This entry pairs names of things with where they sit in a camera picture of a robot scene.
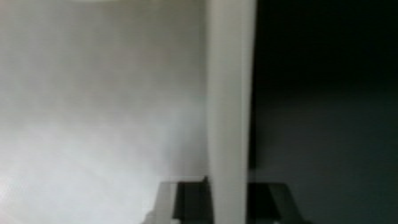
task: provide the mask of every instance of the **black object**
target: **black object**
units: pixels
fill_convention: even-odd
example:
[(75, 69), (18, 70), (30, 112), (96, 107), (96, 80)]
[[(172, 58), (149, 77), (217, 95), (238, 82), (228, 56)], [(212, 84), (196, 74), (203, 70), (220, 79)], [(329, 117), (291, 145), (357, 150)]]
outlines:
[(213, 223), (213, 204), (208, 179), (203, 182), (180, 182), (172, 218), (181, 224)]
[(247, 223), (307, 223), (295, 205), (286, 184), (251, 183), (247, 200)]

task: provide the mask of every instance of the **white door frame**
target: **white door frame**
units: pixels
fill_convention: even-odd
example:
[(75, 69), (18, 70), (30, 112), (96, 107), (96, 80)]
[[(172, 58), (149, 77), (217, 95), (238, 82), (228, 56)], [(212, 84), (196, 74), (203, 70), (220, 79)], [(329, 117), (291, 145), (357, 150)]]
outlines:
[(245, 223), (254, 0), (208, 1), (208, 155), (215, 224)]

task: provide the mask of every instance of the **white trim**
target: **white trim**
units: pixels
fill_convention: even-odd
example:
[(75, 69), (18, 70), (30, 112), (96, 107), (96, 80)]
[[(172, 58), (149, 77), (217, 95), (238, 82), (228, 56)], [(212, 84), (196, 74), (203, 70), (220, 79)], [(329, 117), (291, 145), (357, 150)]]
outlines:
[(215, 224), (245, 223), (254, 0), (208, 1), (208, 155)]

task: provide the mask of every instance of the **floor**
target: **floor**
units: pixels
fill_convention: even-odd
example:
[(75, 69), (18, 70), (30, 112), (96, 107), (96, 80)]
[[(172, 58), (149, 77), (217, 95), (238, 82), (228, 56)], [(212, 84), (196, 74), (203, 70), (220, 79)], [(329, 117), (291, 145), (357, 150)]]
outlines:
[(0, 33), (0, 223), (140, 223), (208, 173), (203, 1), (5, 1)]

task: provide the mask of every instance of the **white wall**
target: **white wall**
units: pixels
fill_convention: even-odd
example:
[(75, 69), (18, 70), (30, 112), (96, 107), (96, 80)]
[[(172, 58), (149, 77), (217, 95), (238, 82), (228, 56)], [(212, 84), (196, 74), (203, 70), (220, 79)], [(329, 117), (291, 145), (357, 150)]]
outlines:
[(208, 2), (208, 130), (215, 223), (245, 223), (254, 1)]
[(204, 2), (0, 10), (0, 223), (139, 223), (206, 174)]

